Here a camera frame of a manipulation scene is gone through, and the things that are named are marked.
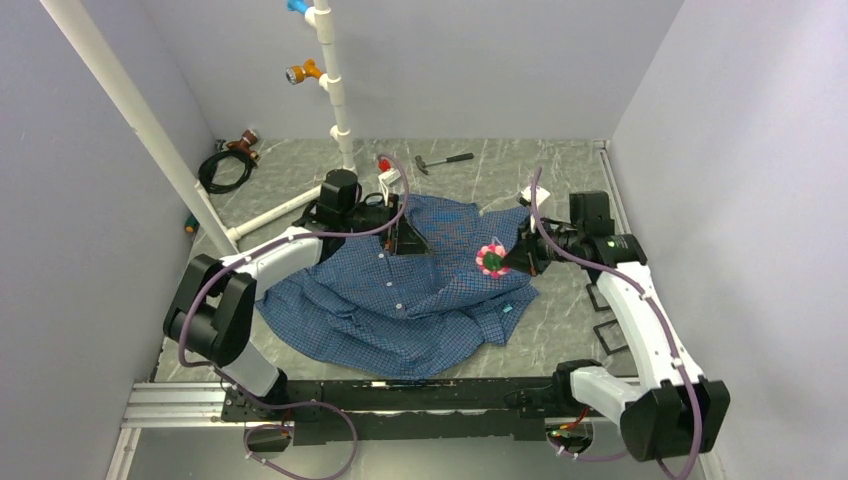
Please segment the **blue checkered shirt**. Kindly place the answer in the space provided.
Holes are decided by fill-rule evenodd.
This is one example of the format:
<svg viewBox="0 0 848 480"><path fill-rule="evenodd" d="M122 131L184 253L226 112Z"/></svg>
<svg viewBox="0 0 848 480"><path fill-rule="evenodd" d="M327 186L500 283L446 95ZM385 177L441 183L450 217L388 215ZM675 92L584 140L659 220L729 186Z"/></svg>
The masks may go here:
<svg viewBox="0 0 848 480"><path fill-rule="evenodd" d="M481 213L473 203L413 195L408 221L429 246L391 255L374 236L270 287L256 304L300 353L394 379L425 379L508 342L537 296L526 274L484 274L478 251L511 248L526 208Z"/></svg>

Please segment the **pink flower brooch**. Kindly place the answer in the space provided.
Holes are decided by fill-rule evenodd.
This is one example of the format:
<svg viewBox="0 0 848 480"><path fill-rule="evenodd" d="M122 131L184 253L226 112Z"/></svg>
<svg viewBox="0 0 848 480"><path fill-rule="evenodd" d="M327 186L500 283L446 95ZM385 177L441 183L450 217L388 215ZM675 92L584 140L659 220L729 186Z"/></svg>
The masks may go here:
<svg viewBox="0 0 848 480"><path fill-rule="evenodd" d="M475 263L480 272L491 278L501 278L511 269L504 264L507 250L496 238L483 245L476 253Z"/></svg>

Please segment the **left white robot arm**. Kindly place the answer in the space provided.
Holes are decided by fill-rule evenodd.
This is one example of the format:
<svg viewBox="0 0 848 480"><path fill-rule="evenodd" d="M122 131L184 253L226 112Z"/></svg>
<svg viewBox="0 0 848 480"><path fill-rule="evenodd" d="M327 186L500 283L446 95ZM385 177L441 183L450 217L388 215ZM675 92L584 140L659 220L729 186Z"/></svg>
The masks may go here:
<svg viewBox="0 0 848 480"><path fill-rule="evenodd" d="M187 265L163 321L164 335L200 365L248 394L248 407L264 420L289 402L288 377L251 343L253 308L273 285L334 255L349 238L376 236L393 255L430 253L424 236L405 217L407 196L362 194L350 170L327 173L311 201L282 234L246 253L221 259L202 254Z"/></svg>

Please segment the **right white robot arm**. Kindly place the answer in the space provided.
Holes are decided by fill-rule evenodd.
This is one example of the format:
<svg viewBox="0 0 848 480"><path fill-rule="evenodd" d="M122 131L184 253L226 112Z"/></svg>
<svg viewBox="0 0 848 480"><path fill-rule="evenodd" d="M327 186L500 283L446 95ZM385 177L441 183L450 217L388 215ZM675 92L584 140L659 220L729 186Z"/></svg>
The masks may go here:
<svg viewBox="0 0 848 480"><path fill-rule="evenodd" d="M683 346L641 245L634 235L615 230L608 194L574 193L569 206L566 222L532 211L501 264L531 276L553 262L579 265L614 313L638 382L629 384L594 360L566 361L552 376L553 406L564 415L586 407L612 421L636 461L711 451L730 405L728 388L708 379Z"/></svg>

